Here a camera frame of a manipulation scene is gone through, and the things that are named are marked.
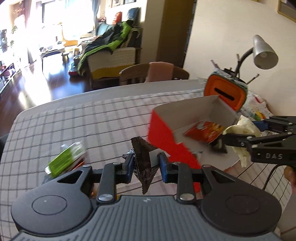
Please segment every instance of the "coffee table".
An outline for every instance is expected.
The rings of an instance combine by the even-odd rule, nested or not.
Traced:
[[[41,58],[41,62],[42,62],[42,71],[43,71],[43,58],[51,56],[51,55],[63,53],[63,52],[65,52],[65,46],[63,43],[61,43],[61,44],[53,46],[51,51],[41,53],[40,58]]]

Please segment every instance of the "orange snack package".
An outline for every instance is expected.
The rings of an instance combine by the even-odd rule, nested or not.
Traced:
[[[184,133],[196,141],[202,141],[205,143],[211,143],[214,141],[223,131],[225,127],[211,121],[201,120],[194,124],[188,131]]]

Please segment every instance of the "red box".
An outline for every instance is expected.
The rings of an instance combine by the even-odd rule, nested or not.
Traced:
[[[227,154],[215,153],[208,144],[184,136],[184,133],[201,120],[229,127],[235,125],[238,119],[239,115],[218,95],[166,103],[152,110],[148,140],[166,151],[170,155],[170,162],[184,162],[195,169],[210,164],[225,170],[238,161],[238,156],[231,148]]]

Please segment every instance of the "snack bag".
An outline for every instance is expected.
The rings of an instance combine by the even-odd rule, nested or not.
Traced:
[[[250,134],[256,137],[261,136],[261,132],[257,128],[257,126],[255,126],[255,124],[250,119],[244,117],[243,115],[240,116],[239,121],[236,125],[230,126],[225,129],[223,134],[227,133]],[[247,160],[250,159],[250,154],[247,149],[243,147],[232,147],[232,149],[239,156],[242,167],[247,167]]]
[[[211,143],[214,141],[223,131],[225,127],[211,121],[201,120],[192,126],[188,131],[184,133],[196,141],[202,141],[205,143]]]
[[[85,155],[86,150],[82,143],[75,142],[54,158],[45,168],[45,172],[51,175],[51,177],[56,178],[81,164]]]

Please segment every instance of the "chocolate bar wrapper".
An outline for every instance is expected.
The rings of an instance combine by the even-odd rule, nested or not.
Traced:
[[[158,149],[141,137],[131,139],[135,152],[134,174],[142,183],[142,193],[145,194],[159,168],[159,165],[151,167],[149,152]]]
[[[129,152],[127,152],[126,154],[123,154],[121,157],[123,159],[127,159],[128,155],[131,154],[131,153],[134,153],[133,149],[131,149]]]

